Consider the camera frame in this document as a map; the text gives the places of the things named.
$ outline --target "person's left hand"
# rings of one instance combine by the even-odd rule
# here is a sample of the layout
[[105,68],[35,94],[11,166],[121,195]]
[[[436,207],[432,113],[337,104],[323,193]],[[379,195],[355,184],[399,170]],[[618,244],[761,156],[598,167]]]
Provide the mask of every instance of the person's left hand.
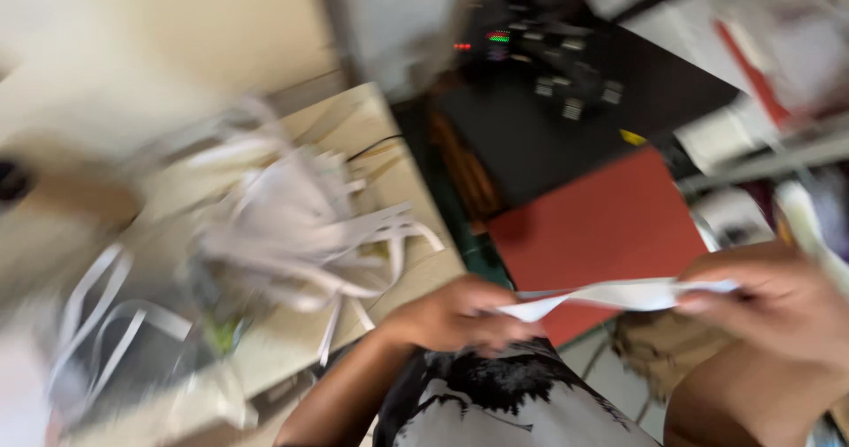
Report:
[[378,330],[396,342],[433,351],[474,346],[482,355],[494,355],[511,341],[545,336],[538,323],[490,313],[518,301],[510,290],[465,275],[395,309]]

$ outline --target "cable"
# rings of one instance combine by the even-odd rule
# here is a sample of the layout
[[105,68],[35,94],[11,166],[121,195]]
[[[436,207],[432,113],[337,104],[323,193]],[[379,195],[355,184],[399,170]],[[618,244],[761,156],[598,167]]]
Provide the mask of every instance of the cable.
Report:
[[389,137],[383,137],[383,138],[381,138],[380,140],[378,140],[377,142],[374,142],[372,145],[369,145],[369,146],[368,146],[368,147],[366,147],[365,149],[362,149],[362,150],[360,150],[360,151],[356,152],[354,155],[352,155],[352,156],[348,157],[348,160],[346,160],[346,161],[351,161],[351,160],[354,160],[354,159],[356,159],[356,158],[359,158],[362,154],[364,154],[364,153],[368,152],[369,150],[371,150],[371,149],[373,149],[373,148],[377,147],[377,146],[378,146],[378,145],[380,145],[380,144],[383,144],[383,143],[384,143],[384,142],[386,142],[387,140],[392,139],[392,138],[398,138],[398,137],[402,138],[402,137],[403,137],[403,135],[401,135],[401,134],[397,134],[397,135],[390,135]]

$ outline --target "yellow label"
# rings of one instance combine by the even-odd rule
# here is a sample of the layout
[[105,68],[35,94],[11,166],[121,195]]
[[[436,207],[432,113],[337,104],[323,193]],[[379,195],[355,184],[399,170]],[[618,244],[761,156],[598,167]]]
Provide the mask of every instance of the yellow label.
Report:
[[631,145],[645,144],[645,137],[642,137],[642,135],[637,135],[622,128],[619,129],[619,133],[622,138]]

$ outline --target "paper strip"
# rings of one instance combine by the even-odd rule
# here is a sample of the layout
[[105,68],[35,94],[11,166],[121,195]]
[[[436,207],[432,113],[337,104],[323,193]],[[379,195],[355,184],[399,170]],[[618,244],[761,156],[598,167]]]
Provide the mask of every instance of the paper strip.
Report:
[[[669,309],[675,306],[677,304],[676,298],[687,290],[704,289],[729,292],[737,287],[738,284],[730,279],[693,282],[678,282],[675,281],[675,278],[626,279],[595,283],[554,298],[503,306],[496,308],[496,311],[509,314],[526,323],[541,320],[566,300],[588,302],[628,311],[657,311],[658,309]],[[563,291],[527,291],[521,293],[520,297],[549,296]]]

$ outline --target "hand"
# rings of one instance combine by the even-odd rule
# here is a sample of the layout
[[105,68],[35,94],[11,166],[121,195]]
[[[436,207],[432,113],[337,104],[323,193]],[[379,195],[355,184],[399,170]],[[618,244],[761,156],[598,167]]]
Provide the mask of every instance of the hand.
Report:
[[489,313],[493,308],[516,302],[518,299],[510,290],[465,275],[395,309],[378,330],[400,343],[433,351],[475,346],[482,355],[494,355],[510,341],[545,336],[537,323]]
[[678,299],[678,312],[786,358],[849,370],[849,302],[796,250],[769,242],[711,253],[679,279],[733,279],[741,288],[687,293]]

